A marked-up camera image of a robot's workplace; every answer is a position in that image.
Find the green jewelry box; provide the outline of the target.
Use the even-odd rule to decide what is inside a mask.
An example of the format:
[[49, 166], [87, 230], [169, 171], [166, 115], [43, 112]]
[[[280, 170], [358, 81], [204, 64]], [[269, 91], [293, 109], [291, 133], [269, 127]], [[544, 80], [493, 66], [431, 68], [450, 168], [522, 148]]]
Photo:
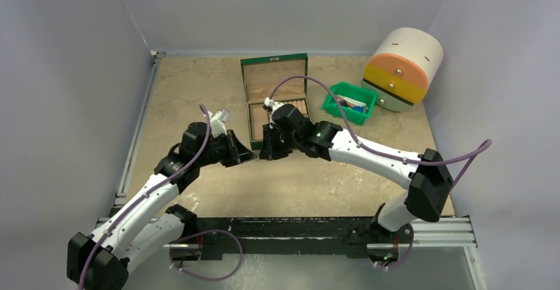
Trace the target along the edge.
[[[296, 76], [308, 74], [308, 55], [288, 54], [251, 57], [240, 60], [242, 80], [248, 105], [263, 103], [273, 95], [274, 101], [307, 99], [307, 81]], [[250, 147], [259, 151], [262, 141], [251, 141]]]

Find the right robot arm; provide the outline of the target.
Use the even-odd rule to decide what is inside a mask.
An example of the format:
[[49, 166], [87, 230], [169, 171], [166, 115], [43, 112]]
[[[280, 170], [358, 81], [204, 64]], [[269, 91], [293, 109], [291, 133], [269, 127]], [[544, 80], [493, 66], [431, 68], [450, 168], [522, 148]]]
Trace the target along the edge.
[[267, 99], [263, 108], [261, 160], [278, 160], [298, 150], [312, 159], [347, 163], [391, 180], [405, 193], [382, 204], [374, 216], [372, 236], [386, 242], [415, 219], [436, 223], [452, 188], [452, 177], [438, 151], [399, 151], [357, 137], [335, 123], [313, 123], [292, 104]]

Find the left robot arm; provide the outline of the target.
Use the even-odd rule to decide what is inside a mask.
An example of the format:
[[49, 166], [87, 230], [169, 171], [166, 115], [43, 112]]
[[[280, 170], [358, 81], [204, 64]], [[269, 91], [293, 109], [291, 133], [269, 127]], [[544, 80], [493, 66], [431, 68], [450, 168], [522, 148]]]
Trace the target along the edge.
[[76, 233], [68, 243], [67, 277], [78, 289], [122, 289], [137, 266], [169, 242], [195, 241], [220, 229], [199, 229], [197, 215], [169, 205], [213, 164], [224, 167], [256, 159], [224, 123], [195, 122], [171, 147], [144, 186], [107, 222], [89, 234]]

